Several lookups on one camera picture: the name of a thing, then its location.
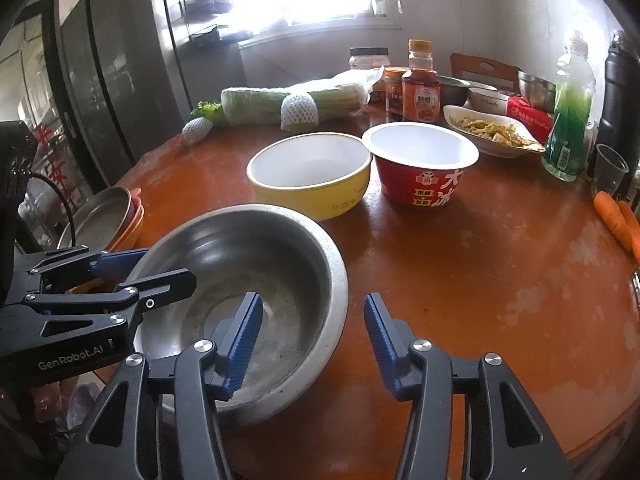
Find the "pink plastic plate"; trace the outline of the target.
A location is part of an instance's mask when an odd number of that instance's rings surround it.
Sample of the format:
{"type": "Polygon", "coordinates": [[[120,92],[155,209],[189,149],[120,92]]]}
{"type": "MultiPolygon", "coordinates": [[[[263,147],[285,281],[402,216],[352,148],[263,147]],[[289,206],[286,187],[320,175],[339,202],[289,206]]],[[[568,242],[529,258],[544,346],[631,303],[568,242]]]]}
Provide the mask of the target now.
{"type": "Polygon", "coordinates": [[[130,209],[127,214],[126,220],[117,231],[114,238],[110,241],[110,244],[106,246],[108,252],[112,252],[116,247],[124,240],[126,233],[134,228],[134,224],[140,217],[139,210],[142,207],[142,200],[140,198],[141,188],[132,188],[129,191],[130,194],[130,209]]]}

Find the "wrapped napa cabbage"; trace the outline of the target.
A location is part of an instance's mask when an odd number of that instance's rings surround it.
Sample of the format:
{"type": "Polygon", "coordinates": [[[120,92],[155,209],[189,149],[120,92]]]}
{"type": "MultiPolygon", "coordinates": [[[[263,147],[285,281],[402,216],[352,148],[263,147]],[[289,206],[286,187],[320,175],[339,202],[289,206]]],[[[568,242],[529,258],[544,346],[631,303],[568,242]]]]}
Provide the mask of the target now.
{"type": "Polygon", "coordinates": [[[231,87],[221,91],[221,120],[232,126],[284,125],[292,117],[315,124],[356,115],[370,100],[382,67],[346,70],[332,78],[315,79],[286,88],[231,87]]]}

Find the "grey steel bowl behind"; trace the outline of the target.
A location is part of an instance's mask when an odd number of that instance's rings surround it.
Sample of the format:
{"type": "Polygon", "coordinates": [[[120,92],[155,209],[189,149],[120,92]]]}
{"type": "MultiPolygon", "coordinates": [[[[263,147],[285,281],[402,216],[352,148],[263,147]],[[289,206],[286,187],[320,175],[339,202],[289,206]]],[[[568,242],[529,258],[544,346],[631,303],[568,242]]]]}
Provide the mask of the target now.
{"type": "Polygon", "coordinates": [[[440,106],[463,106],[468,99],[471,84],[459,78],[438,75],[440,84],[440,106]]]}

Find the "yellow shell-shaped plate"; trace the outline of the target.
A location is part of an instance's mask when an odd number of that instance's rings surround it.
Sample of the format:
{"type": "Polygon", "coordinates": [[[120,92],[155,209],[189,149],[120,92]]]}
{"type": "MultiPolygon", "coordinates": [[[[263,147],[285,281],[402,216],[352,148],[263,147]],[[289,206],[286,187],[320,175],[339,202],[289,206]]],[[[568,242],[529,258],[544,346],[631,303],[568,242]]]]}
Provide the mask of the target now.
{"type": "MultiPolygon", "coordinates": [[[[107,247],[108,252],[124,252],[134,248],[142,230],[144,207],[139,197],[134,198],[134,218],[126,227],[125,231],[116,238],[116,240],[107,247]]],[[[77,285],[67,291],[68,294],[84,294],[90,292],[91,289],[101,287],[105,284],[103,278],[93,278],[84,284],[77,285]]]]}

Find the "red chili sauce jar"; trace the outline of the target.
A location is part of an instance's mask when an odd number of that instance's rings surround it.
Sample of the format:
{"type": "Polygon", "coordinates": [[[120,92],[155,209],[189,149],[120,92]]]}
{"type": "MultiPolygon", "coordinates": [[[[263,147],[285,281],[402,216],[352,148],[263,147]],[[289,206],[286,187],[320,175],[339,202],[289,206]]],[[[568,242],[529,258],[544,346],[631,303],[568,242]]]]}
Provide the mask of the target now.
{"type": "Polygon", "coordinates": [[[389,122],[401,122],[404,118],[402,116],[402,76],[407,70],[407,67],[384,68],[385,109],[386,119],[389,122]]]}

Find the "dark grey refrigerator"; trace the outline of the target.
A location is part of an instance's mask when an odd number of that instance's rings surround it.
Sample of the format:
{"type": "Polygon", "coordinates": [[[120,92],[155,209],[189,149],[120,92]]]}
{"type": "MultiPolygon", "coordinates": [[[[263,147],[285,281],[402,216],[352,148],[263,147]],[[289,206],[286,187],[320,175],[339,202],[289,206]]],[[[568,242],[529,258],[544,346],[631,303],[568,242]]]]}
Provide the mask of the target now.
{"type": "Polygon", "coordinates": [[[46,0],[44,54],[93,191],[178,134],[202,101],[246,83],[231,0],[46,0]]]}

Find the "red tissue pack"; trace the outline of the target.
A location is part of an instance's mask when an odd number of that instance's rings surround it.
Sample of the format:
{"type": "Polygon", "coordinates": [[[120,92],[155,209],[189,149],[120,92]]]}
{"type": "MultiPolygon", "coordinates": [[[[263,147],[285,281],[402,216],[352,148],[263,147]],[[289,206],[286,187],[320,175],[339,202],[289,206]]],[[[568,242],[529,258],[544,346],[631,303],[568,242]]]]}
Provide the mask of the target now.
{"type": "Polygon", "coordinates": [[[521,96],[510,96],[506,102],[506,114],[521,122],[538,143],[547,143],[554,123],[552,114],[530,106],[521,96]]]}

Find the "round steel plate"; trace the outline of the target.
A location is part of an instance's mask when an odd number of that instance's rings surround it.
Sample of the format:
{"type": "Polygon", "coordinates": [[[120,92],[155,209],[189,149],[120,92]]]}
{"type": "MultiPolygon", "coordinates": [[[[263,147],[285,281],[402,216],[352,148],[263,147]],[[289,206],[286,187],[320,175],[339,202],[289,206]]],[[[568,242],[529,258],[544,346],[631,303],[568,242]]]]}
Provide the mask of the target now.
{"type": "Polygon", "coordinates": [[[85,245],[92,249],[106,249],[126,220],[129,209],[128,188],[106,188],[91,197],[74,214],[76,242],[72,242],[70,226],[66,226],[56,248],[85,245]]]}

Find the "red instant noodle bowl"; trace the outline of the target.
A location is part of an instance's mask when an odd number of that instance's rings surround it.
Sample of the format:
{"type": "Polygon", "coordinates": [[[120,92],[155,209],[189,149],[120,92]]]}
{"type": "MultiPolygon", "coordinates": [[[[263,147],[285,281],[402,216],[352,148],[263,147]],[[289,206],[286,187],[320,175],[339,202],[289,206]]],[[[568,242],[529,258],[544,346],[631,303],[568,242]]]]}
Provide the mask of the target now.
{"type": "Polygon", "coordinates": [[[465,170],[480,159],[480,151],[465,136],[420,122],[372,127],[362,142],[374,157],[385,197],[412,208],[447,205],[465,170]]]}

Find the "foam-netted fruit left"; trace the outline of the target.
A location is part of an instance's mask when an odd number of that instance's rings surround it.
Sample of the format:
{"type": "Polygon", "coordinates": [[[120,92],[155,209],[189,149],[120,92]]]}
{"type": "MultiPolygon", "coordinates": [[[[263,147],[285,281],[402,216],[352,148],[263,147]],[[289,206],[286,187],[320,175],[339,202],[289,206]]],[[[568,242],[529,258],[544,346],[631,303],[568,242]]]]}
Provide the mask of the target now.
{"type": "Polygon", "coordinates": [[[195,117],[182,128],[181,134],[184,142],[194,145],[205,139],[209,131],[214,128],[213,123],[205,117],[195,117]]]}

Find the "glass sliding door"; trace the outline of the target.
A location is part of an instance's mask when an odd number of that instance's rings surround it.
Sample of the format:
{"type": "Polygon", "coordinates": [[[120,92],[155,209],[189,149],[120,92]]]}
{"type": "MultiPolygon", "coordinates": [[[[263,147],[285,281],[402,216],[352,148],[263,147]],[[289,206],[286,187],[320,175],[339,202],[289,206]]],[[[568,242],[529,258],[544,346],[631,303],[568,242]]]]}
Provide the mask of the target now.
{"type": "Polygon", "coordinates": [[[91,196],[89,181],[78,162],[78,141],[62,98],[54,91],[44,40],[43,13],[51,0],[28,0],[1,41],[1,118],[20,120],[36,138],[34,170],[58,188],[32,179],[27,205],[42,222],[65,224],[61,200],[79,209],[91,196]]]}

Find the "green drink bottle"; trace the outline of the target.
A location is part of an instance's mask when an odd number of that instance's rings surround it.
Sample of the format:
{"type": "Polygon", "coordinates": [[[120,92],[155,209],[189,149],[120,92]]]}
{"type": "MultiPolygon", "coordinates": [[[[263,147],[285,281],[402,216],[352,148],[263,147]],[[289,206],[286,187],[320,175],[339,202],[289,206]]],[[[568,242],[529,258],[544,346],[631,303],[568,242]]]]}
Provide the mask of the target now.
{"type": "Polygon", "coordinates": [[[542,166],[564,182],[576,180],[587,157],[585,132],[596,92],[596,77],[588,62],[588,52],[585,38],[580,32],[574,32],[556,62],[553,125],[542,155],[542,166]]]}

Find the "black thermos flask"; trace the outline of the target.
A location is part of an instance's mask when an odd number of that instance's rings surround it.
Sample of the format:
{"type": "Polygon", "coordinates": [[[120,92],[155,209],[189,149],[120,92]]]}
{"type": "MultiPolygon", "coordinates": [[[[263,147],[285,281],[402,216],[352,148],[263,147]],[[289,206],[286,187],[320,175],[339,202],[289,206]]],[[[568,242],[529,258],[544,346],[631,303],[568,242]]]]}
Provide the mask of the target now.
{"type": "Polygon", "coordinates": [[[625,196],[639,162],[639,58],[619,29],[608,47],[604,69],[604,98],[597,142],[604,143],[623,157],[629,172],[623,177],[617,195],[625,196]]]}

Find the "stainless steel bowl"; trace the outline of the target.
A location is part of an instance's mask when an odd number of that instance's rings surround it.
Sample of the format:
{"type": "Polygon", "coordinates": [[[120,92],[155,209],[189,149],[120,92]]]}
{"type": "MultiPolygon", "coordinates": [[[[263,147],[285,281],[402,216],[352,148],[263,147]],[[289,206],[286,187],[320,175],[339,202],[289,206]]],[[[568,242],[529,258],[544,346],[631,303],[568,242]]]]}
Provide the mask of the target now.
{"type": "Polygon", "coordinates": [[[130,280],[189,270],[194,292],[146,310],[134,348],[150,360],[176,356],[244,320],[236,347],[218,349],[222,366],[242,365],[232,397],[216,404],[222,426],[247,427],[277,415],[305,393],[329,363],[348,309],[348,277],[329,234],[291,209],[222,208],[178,226],[155,243],[130,280]]]}

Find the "foam-netted fruit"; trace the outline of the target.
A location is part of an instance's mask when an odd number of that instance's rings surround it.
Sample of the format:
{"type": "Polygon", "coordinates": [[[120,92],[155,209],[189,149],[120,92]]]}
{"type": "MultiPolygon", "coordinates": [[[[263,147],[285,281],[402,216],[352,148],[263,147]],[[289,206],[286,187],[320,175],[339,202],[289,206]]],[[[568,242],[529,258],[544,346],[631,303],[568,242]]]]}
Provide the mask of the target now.
{"type": "Polygon", "coordinates": [[[205,117],[195,117],[182,128],[181,134],[184,142],[194,145],[205,139],[209,131],[214,128],[213,123],[205,117]]]}
{"type": "Polygon", "coordinates": [[[319,123],[316,102],[307,92],[288,94],[281,103],[280,126],[283,131],[308,132],[319,123]]]}

